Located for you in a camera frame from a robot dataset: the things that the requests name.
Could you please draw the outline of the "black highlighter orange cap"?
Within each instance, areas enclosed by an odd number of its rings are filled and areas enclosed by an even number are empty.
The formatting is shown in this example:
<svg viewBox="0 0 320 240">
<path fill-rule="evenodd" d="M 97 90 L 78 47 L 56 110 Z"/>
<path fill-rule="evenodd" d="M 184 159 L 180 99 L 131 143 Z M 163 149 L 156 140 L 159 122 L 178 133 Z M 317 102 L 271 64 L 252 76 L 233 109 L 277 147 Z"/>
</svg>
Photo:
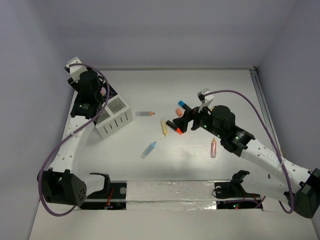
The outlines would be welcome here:
<svg viewBox="0 0 320 240">
<path fill-rule="evenodd" d="M 173 123 L 172 121 L 167 120 L 166 121 L 166 125 L 168 127 L 170 127 L 172 130 L 174 130 L 176 133 L 178 133 L 179 135 L 183 134 L 182 131 L 180 130 L 180 128 L 175 123 Z"/>
</svg>

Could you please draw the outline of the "pink-capped marker tube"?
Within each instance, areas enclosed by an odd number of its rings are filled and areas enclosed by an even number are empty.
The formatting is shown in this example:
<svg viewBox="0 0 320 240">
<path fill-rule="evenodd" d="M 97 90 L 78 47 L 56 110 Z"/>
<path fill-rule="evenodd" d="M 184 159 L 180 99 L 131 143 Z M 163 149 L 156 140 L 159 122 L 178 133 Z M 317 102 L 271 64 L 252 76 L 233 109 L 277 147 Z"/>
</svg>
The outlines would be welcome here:
<svg viewBox="0 0 320 240">
<path fill-rule="evenodd" d="M 100 93 L 102 96 L 105 96 L 107 94 L 107 90 L 104 87 L 102 87 Z"/>
</svg>

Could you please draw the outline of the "black highlighter blue cap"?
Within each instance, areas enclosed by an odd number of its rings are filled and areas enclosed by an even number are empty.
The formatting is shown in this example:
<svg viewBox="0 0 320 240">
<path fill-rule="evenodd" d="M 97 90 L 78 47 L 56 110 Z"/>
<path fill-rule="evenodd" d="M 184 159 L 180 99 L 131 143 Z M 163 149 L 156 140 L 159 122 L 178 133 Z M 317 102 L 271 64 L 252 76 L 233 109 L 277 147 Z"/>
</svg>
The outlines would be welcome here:
<svg viewBox="0 0 320 240">
<path fill-rule="evenodd" d="M 184 101 L 182 101 L 182 100 L 180 100 L 179 102 L 178 102 L 178 105 L 180 106 L 180 107 L 182 107 L 184 110 L 186 110 L 186 111 L 190 111 L 190 110 L 192 110 L 192 108 L 191 107 L 189 107 Z"/>
</svg>

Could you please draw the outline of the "pink marker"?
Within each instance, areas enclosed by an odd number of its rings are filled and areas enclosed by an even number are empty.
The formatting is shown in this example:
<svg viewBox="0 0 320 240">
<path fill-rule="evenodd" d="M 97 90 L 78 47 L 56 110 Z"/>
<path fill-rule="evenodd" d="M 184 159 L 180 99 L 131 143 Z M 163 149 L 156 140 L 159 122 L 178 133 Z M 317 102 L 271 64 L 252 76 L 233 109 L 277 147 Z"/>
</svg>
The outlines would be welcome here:
<svg viewBox="0 0 320 240">
<path fill-rule="evenodd" d="M 215 158 L 217 155 L 217 141 L 215 138 L 211 141 L 210 147 L 210 157 Z"/>
</svg>

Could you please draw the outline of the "light blue marker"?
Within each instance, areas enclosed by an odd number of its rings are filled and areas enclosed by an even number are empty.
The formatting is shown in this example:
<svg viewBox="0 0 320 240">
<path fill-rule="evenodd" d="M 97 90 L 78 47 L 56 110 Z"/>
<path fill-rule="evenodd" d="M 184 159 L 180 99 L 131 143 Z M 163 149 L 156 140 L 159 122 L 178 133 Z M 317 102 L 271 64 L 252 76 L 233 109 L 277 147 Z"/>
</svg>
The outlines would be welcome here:
<svg viewBox="0 0 320 240">
<path fill-rule="evenodd" d="M 145 159 L 155 148 L 157 142 L 152 142 L 141 154 L 141 158 Z"/>
</svg>

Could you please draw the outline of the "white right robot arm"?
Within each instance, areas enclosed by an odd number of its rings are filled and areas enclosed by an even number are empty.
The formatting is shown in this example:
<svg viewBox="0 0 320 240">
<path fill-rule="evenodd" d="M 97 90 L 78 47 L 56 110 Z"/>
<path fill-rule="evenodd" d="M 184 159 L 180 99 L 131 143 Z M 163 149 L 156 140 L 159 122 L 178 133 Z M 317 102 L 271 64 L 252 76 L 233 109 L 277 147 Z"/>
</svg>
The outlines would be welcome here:
<svg viewBox="0 0 320 240">
<path fill-rule="evenodd" d="M 191 130 L 203 128 L 220 139 L 228 152 L 247 160 L 267 172 L 257 179 L 249 178 L 249 171 L 239 170 L 231 180 L 215 184 L 213 195 L 217 199 L 248 197 L 258 194 L 287 202 L 298 215 L 311 219 L 320 206 L 320 170 L 300 167 L 264 146 L 248 131 L 236 126 L 236 116 L 223 105 L 196 107 L 186 110 L 173 123 L 185 133 L 188 123 Z"/>
</svg>

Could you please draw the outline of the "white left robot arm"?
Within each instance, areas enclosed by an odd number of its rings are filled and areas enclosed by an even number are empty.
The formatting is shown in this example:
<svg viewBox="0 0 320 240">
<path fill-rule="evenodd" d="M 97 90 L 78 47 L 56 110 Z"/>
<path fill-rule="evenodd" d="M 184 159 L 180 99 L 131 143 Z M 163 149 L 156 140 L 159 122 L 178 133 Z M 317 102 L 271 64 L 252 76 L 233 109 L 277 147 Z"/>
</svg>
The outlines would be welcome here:
<svg viewBox="0 0 320 240">
<path fill-rule="evenodd" d="M 38 174 L 39 196 L 44 206 L 50 203 L 80 207 L 88 197 L 107 198 L 111 192 L 108 174 L 78 175 L 83 148 L 108 98 L 107 82 L 87 67 L 78 77 L 72 76 L 68 83 L 77 94 L 67 133 L 62 145 L 53 150 Z"/>
</svg>

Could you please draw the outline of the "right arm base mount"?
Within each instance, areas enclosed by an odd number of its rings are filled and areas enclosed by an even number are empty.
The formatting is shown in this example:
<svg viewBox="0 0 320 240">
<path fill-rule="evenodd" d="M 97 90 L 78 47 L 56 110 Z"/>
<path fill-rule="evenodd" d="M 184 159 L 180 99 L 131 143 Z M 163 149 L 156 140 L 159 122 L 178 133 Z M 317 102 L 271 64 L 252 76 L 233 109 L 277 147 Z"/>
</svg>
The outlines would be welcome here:
<svg viewBox="0 0 320 240">
<path fill-rule="evenodd" d="M 248 193 L 242 182 L 250 172 L 240 170 L 230 181 L 218 181 L 214 184 L 211 195 L 217 200 L 218 210 L 262 209 L 261 197 L 257 193 Z"/>
</svg>

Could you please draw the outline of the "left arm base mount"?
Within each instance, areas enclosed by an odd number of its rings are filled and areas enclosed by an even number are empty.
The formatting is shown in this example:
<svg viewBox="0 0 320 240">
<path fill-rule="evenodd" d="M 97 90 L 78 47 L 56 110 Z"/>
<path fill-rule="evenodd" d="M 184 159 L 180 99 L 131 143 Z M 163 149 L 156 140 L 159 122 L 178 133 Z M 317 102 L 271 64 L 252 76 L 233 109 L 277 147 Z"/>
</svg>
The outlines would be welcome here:
<svg viewBox="0 0 320 240">
<path fill-rule="evenodd" d="M 92 173 L 104 177 L 103 188 L 86 197 L 79 207 L 82 210 L 125 210 L 127 207 L 127 181 L 111 181 L 104 173 Z"/>
</svg>

